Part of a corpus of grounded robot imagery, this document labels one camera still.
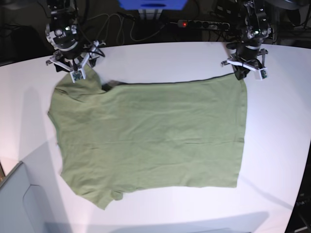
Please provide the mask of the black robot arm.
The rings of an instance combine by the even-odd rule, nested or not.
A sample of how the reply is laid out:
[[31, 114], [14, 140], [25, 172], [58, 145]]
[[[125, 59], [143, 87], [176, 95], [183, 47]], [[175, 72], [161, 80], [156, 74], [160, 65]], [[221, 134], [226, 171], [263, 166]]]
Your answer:
[[[56, 0], [51, 4], [51, 22], [46, 27], [46, 39], [55, 52], [46, 62], [68, 72], [73, 82], [86, 78], [85, 65], [92, 67], [96, 59], [104, 57], [98, 40], [90, 41], [83, 32], [78, 20], [77, 4], [74, 0]], [[244, 79], [252, 71], [260, 79], [267, 77], [264, 61], [267, 50], [261, 48], [271, 28], [266, 20], [264, 2], [261, 0], [242, 1], [242, 27], [240, 38], [235, 43], [235, 53], [221, 64], [231, 64], [238, 80]]]
[[[74, 79], [83, 78], [85, 65], [94, 67], [96, 60], [104, 57], [100, 50], [101, 42], [90, 41], [81, 27], [87, 21], [89, 2], [86, 1], [82, 18], [75, 0], [49, 0], [47, 4], [51, 10], [51, 21], [46, 26], [46, 39], [55, 51], [46, 64], [53, 64], [58, 72], [68, 72]], [[259, 2], [244, 0], [243, 6], [246, 12], [237, 49], [259, 51], [263, 41]]]

